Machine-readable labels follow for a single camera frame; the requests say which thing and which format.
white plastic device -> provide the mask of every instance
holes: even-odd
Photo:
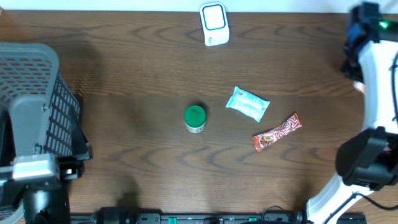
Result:
[[[365,115],[362,130],[378,126],[398,134],[392,99],[391,66],[398,52],[398,42],[369,41],[359,52],[365,90]]]
[[[229,27],[222,3],[205,4],[200,8],[201,24],[206,46],[225,44],[229,40]]]

blue and white wrapper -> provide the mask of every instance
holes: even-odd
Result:
[[[236,109],[245,115],[252,117],[257,122],[260,122],[268,105],[269,101],[263,100],[260,97],[249,93],[248,91],[241,90],[236,86],[233,95],[225,107]]]

wood grain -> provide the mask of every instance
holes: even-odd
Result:
[[[230,39],[205,47],[185,12],[4,11],[0,40],[53,47],[60,72],[84,98],[95,159],[73,181],[72,212],[127,205],[163,212],[304,208],[333,175],[338,146],[356,135],[363,96],[339,68],[344,14],[229,13]],[[260,123],[225,104],[239,86],[271,101]],[[200,134],[185,108],[206,105]],[[294,111],[303,128],[262,153],[252,136]],[[373,199],[392,205],[396,187]],[[397,213],[359,202],[369,223]]]

green lid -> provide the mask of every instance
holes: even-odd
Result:
[[[197,105],[190,106],[185,111],[185,123],[191,128],[199,128],[206,122],[205,110]]]

snack bar wrapper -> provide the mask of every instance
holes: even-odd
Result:
[[[292,131],[295,131],[297,128],[301,128],[302,126],[303,124],[299,116],[297,116],[297,113],[294,113],[287,121],[283,122],[283,124],[281,124],[280,126],[265,133],[254,136],[253,140],[257,152],[261,152],[272,143],[278,141],[278,139],[286,136]]]
[[[225,107],[236,109],[245,115],[252,117],[257,122],[260,122],[262,115],[266,112],[269,101],[263,100],[260,97],[241,90],[235,87],[234,94],[229,99]]]

